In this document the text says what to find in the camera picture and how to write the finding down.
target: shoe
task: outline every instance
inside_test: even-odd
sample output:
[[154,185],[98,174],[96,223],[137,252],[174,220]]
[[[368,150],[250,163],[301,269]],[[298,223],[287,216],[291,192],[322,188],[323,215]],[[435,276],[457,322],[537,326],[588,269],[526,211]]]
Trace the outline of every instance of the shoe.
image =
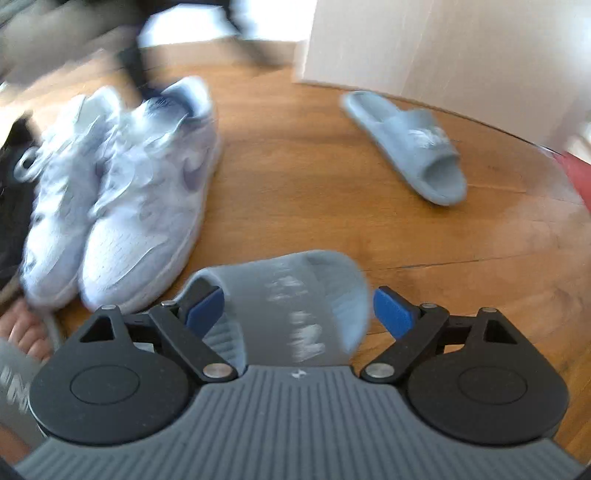
[[36,133],[28,115],[12,124],[0,147],[0,307],[18,291],[18,269],[29,231],[35,186],[14,177],[14,167],[35,145]]
[[33,306],[58,309],[77,293],[77,278],[99,194],[99,170],[114,139],[121,102],[110,87],[74,97],[57,122],[15,167],[21,182],[37,181],[21,282]]
[[220,154],[207,86],[187,77],[121,122],[93,208],[80,291],[90,310],[141,310],[181,273],[203,222]]

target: sneaker tongue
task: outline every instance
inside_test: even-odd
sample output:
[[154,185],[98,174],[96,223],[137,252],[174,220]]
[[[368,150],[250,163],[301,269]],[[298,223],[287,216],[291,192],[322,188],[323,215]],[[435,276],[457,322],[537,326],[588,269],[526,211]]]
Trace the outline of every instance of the sneaker tongue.
[[131,114],[134,134],[138,140],[157,140],[173,133],[187,114],[187,110],[171,98],[151,98]]

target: person's foot in slide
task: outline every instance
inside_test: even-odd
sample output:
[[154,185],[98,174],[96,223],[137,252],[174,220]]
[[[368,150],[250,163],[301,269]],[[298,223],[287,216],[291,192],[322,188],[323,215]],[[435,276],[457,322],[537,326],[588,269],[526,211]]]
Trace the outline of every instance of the person's foot in slide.
[[0,456],[12,465],[43,441],[28,409],[27,392],[53,350],[45,324],[24,299],[0,316]]

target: white sneaker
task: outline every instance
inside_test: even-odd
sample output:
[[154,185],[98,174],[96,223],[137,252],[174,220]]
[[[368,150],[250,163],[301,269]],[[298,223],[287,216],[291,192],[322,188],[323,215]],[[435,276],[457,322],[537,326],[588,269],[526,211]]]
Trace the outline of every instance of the white sneaker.
[[97,162],[114,135],[120,105],[110,87],[74,97],[43,133],[41,147],[27,150],[15,167],[17,179],[38,180],[21,278],[37,307],[58,309],[76,296],[89,210],[100,186]]
[[197,240],[220,154],[206,85],[187,77],[121,122],[93,209],[80,291],[88,308],[138,311],[181,273]]

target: wooden floor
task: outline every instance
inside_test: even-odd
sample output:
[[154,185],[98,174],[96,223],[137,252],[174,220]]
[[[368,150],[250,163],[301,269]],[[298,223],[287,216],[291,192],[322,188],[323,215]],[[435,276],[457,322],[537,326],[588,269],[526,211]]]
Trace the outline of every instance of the wooden floor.
[[[391,286],[455,314],[496,306],[558,369],[570,408],[557,441],[591,458],[591,221],[560,167],[535,147],[436,113],[462,155],[467,200],[446,209],[421,200],[339,107],[340,91],[290,83],[283,70],[198,73],[219,105],[225,153],[210,189],[202,237],[170,298],[191,272],[314,248],[352,257],[372,287]],[[13,102],[48,125],[75,93],[111,83],[133,104],[119,73]],[[399,102],[403,108],[409,107]],[[71,332],[87,317],[79,301],[59,316]],[[356,367],[392,343],[373,322]]]

